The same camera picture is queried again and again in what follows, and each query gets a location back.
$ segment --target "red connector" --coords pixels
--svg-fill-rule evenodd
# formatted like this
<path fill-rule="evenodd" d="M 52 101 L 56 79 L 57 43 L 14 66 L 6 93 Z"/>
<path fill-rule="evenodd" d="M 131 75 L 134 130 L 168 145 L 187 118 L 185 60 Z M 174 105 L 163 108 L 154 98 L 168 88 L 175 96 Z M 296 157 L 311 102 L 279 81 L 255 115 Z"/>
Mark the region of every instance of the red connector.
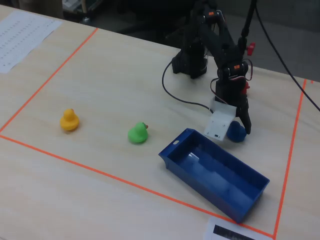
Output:
<path fill-rule="evenodd" d="M 246 51 L 247 51 L 248 56 L 252 55 L 252 53 L 254 52 L 255 46 L 256 46 L 256 43 L 252 42 L 252 43 L 250 43 L 249 46 L 246 47 Z"/>

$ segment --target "white bracket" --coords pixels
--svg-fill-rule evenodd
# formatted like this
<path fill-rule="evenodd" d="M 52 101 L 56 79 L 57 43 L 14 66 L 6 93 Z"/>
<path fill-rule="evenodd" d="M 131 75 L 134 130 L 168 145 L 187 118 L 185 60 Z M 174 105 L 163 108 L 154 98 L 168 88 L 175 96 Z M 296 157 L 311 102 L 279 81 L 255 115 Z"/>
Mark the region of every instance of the white bracket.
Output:
<path fill-rule="evenodd" d="M 231 122 L 236 117 L 237 107 L 212 99 L 210 108 L 214 112 L 204 130 L 204 135 L 223 141 Z"/>

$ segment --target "barcode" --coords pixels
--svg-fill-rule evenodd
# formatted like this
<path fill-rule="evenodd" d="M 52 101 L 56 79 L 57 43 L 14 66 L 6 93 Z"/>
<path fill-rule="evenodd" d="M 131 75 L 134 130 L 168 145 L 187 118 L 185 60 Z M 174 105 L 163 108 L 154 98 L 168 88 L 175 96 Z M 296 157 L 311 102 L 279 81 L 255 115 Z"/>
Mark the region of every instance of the barcode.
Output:
<path fill-rule="evenodd" d="M 214 226 L 213 233 L 230 240 L 255 240 L 218 225 Z"/>

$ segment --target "black chair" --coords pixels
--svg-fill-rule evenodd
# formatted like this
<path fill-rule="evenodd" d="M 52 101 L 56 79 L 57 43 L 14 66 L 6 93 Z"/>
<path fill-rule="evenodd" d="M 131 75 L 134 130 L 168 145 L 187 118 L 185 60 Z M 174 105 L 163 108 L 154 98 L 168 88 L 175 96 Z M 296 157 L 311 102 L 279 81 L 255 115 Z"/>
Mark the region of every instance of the black chair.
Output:
<path fill-rule="evenodd" d="M 195 0 L 120 0 L 118 12 L 124 13 L 127 10 L 135 13 L 139 21 L 134 26 L 118 31 L 120 34 L 128 35 L 141 31 L 155 31 L 157 42 L 164 43 L 170 37 L 182 37 L 180 26 L 177 22 L 184 18 L 184 25 L 189 22 L 190 12 Z"/>

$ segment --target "green rubber duck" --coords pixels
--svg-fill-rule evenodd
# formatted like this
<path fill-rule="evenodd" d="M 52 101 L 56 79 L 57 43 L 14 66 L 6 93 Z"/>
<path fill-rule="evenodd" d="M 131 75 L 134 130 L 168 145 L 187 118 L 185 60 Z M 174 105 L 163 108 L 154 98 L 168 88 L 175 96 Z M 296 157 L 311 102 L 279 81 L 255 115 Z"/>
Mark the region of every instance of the green rubber duck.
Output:
<path fill-rule="evenodd" d="M 148 138 L 147 128 L 148 125 L 144 124 L 143 122 L 138 122 L 128 132 L 128 138 L 130 142 L 140 144 L 146 141 Z"/>

